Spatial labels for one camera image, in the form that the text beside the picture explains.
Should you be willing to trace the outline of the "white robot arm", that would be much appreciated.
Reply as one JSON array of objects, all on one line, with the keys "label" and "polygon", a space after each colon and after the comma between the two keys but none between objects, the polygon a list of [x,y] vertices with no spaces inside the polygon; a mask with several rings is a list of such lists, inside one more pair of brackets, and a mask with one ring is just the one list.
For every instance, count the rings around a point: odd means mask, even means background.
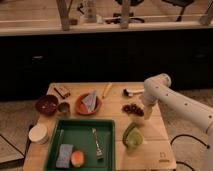
[{"label": "white robot arm", "polygon": [[209,148],[201,171],[213,171],[213,108],[170,89],[171,78],[165,73],[147,78],[143,86],[145,108],[151,109],[160,100],[208,135]]}]

